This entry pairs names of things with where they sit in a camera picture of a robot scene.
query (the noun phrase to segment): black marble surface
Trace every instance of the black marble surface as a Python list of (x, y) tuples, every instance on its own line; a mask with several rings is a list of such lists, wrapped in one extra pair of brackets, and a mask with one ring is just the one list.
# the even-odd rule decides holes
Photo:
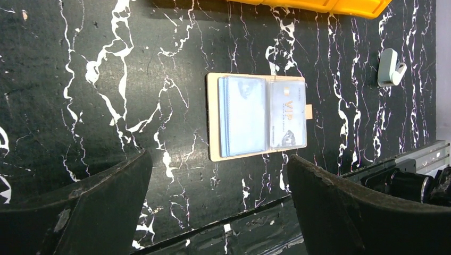
[(307, 254), (291, 197), (137, 251), (140, 254)]
[[(145, 148), (142, 249), (289, 195), (292, 153), (344, 174), (433, 142), (435, 20), (434, 0), (393, 1), (374, 20), (220, 0), (0, 0), (0, 202)], [(407, 73), (379, 89), (390, 47)], [(208, 72), (304, 76), (307, 148), (211, 162)]]

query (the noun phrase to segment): vip card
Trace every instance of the vip card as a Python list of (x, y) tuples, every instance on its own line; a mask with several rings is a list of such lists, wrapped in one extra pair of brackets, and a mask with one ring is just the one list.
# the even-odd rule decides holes
[(276, 149), (305, 146), (305, 83), (271, 82), (270, 105), (270, 146)]

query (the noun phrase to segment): card holder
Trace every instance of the card holder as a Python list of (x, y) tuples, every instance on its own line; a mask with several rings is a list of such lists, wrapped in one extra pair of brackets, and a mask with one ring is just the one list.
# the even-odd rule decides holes
[(306, 146), (305, 83), (218, 78), (220, 156)]

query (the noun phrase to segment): yellow container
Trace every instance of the yellow container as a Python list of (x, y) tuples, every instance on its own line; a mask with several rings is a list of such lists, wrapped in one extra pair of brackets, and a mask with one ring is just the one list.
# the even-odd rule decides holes
[(374, 19), (391, 0), (232, 0), (253, 5), (293, 7), (316, 12), (330, 12)]

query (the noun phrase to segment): blue card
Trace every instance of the blue card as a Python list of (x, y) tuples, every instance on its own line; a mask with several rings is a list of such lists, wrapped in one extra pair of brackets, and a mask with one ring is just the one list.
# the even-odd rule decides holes
[(268, 117), (265, 80), (228, 76), (219, 78), (221, 157), (267, 149)]

